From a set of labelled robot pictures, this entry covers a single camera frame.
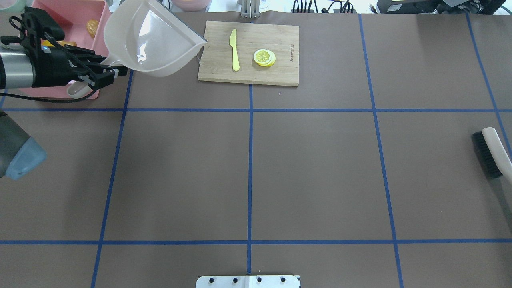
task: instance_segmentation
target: gray table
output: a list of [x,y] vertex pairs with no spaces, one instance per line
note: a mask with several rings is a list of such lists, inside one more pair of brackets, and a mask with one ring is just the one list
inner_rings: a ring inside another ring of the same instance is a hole
[[512,17],[255,22],[300,26],[298,88],[199,82],[193,59],[97,100],[0,102],[48,152],[0,179],[0,286],[510,287],[512,187],[470,137],[496,127],[510,152]]

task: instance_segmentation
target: pink bowl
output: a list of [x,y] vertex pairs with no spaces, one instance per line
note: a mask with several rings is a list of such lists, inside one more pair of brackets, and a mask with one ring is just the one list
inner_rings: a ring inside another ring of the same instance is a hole
[[172,0],[172,2],[183,11],[195,12],[208,6],[211,0]]

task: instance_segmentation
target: white label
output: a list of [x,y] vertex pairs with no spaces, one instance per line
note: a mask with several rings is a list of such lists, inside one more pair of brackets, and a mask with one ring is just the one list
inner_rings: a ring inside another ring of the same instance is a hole
[[398,10],[400,10],[400,7],[402,7],[402,4],[391,5],[388,8],[388,12],[398,11]]

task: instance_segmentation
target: white bracket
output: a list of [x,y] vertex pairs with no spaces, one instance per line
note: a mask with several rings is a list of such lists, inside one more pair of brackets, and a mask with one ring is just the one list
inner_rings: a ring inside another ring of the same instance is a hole
[[196,288],[301,288],[295,275],[202,276]]
[[242,5],[240,10],[242,18],[260,17],[260,0],[238,0],[238,4]]

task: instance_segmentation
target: cutting board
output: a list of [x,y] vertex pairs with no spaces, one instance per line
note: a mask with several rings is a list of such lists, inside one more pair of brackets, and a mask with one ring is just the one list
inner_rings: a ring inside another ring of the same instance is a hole
[[[237,30],[240,70],[233,71],[229,37]],[[202,81],[298,86],[298,26],[207,21],[198,79]],[[256,50],[274,52],[271,67],[261,67],[252,57]]]

